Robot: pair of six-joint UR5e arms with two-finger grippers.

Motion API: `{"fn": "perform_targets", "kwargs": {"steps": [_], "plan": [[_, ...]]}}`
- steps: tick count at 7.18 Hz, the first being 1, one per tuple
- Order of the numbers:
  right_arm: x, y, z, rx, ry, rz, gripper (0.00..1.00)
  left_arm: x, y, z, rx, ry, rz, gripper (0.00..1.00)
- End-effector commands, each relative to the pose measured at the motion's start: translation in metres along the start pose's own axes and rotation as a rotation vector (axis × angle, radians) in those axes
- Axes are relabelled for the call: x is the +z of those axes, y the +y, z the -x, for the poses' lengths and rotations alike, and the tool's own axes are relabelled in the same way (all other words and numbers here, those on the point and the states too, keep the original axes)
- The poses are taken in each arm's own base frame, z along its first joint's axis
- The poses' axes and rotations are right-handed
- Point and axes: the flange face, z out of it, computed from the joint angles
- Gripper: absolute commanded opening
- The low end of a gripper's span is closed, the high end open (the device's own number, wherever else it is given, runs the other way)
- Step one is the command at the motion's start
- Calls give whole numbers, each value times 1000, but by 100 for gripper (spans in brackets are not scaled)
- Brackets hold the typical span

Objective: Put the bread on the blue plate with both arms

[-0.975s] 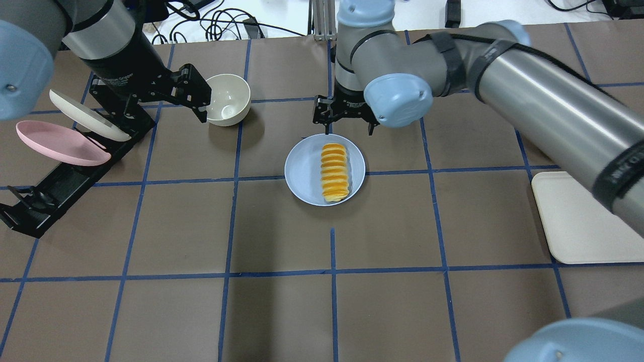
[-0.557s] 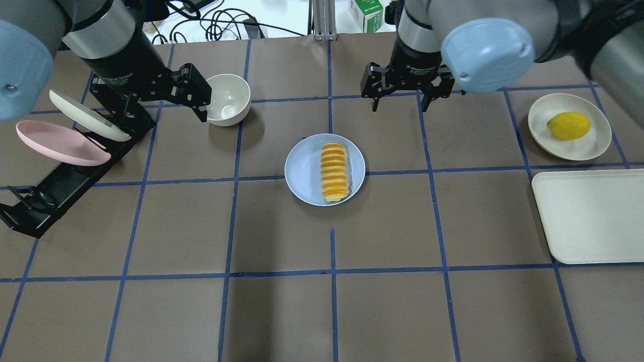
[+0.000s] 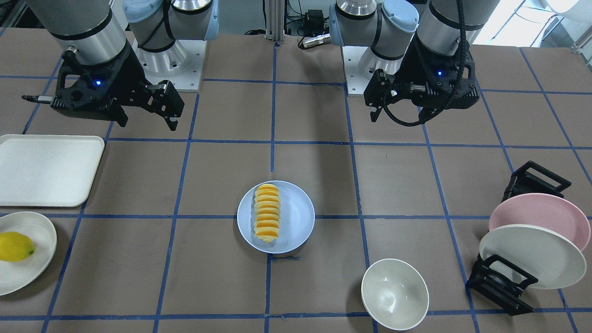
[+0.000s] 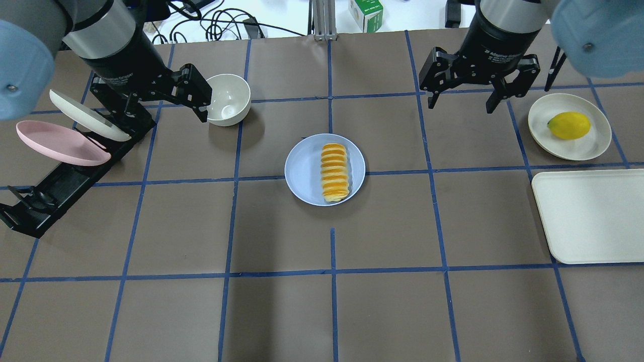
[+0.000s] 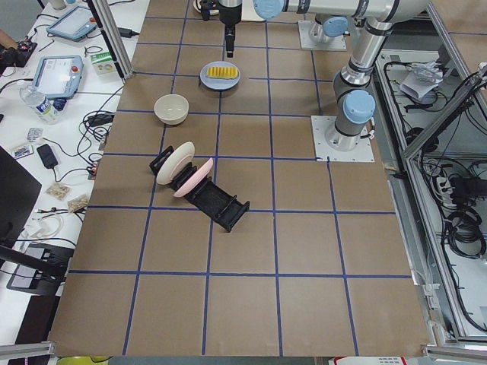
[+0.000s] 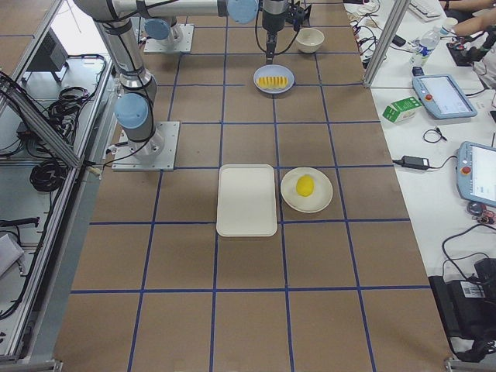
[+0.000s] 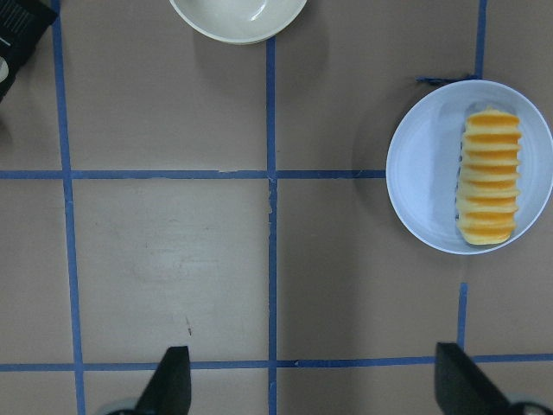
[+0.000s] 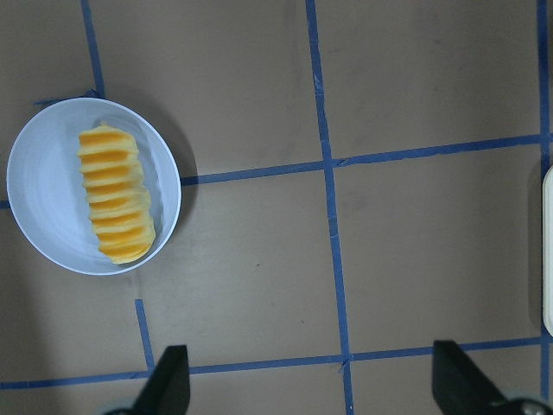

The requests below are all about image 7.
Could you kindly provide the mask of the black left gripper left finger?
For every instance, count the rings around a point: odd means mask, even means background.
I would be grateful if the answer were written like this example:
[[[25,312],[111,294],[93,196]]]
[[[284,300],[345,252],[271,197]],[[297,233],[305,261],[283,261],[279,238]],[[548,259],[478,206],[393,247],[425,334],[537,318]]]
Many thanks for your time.
[[[187,415],[192,404],[191,363],[188,346],[166,350],[136,404],[107,405],[97,414]]]

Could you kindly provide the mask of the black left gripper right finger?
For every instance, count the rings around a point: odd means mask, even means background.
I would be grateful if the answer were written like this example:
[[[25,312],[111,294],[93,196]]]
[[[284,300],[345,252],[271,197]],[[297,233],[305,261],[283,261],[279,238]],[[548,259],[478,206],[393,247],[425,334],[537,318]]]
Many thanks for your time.
[[[546,405],[510,401],[454,342],[435,346],[435,401],[443,414],[551,414]]]

